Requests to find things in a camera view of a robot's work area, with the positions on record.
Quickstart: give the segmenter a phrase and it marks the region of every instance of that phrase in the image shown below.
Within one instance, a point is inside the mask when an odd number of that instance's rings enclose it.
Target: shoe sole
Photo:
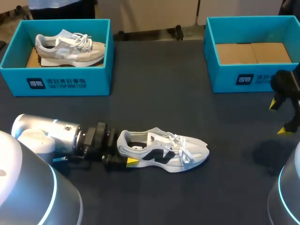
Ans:
[[[168,171],[169,173],[179,173],[179,172],[190,170],[190,169],[193,169],[193,168],[199,166],[206,159],[207,159],[207,157],[195,164],[192,164],[192,166],[190,166],[190,167],[174,167],[174,166],[164,165],[164,164],[161,164],[161,163],[158,163],[155,161],[146,161],[146,160],[139,159],[139,162],[137,164],[129,166],[129,167],[130,168],[142,168],[142,167],[147,167],[147,166],[158,166],[158,167],[163,168],[164,170]]]
[[[101,58],[89,61],[89,62],[74,62],[74,61],[71,61],[71,60],[41,58],[41,63],[40,64],[43,67],[59,67],[59,66],[62,66],[62,65],[70,65],[70,66],[74,66],[74,67],[89,67],[89,66],[97,64],[103,58],[104,58],[104,56],[101,57]]]

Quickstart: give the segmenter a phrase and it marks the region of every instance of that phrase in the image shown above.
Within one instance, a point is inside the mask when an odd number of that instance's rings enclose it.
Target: black n logo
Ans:
[[[172,158],[174,158],[174,156],[175,153],[173,151],[169,151],[164,157],[163,149],[153,149],[143,158],[143,160],[154,159],[155,162],[167,164]]]

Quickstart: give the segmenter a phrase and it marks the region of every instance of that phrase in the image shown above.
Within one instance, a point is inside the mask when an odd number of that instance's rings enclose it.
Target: cyan box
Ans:
[[[221,65],[216,44],[263,42],[282,42],[292,63]],[[295,16],[208,17],[204,54],[213,92],[272,91],[271,77],[300,62],[300,23]]]
[[[37,34],[55,36],[65,29],[105,43],[103,67],[26,68]],[[0,65],[14,96],[103,96],[110,94],[113,68],[110,20],[21,21]]]

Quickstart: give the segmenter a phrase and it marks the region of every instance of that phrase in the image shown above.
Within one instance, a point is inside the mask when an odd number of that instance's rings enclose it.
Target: dark table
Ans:
[[[98,121],[119,130],[159,127],[200,138],[209,160],[182,173],[147,167],[107,173],[72,169],[84,225],[265,225],[268,193],[276,179],[254,163],[254,151],[274,160],[290,152],[299,135],[276,135],[293,116],[287,102],[269,110],[273,93],[213,94],[202,41],[120,42],[115,46],[109,97],[12,97],[0,84],[0,130],[10,132],[21,113],[84,126]]]

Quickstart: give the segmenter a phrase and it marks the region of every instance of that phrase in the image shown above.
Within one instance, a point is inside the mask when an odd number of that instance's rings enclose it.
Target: grey sneaker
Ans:
[[[104,58],[105,44],[92,41],[87,34],[62,30],[54,37],[38,34],[36,50],[41,57],[41,66],[43,67],[61,65],[88,67]]]
[[[207,144],[199,139],[174,135],[157,127],[144,132],[123,130],[117,147],[121,156],[130,158],[127,167],[154,165],[170,173],[192,169],[210,153]]]

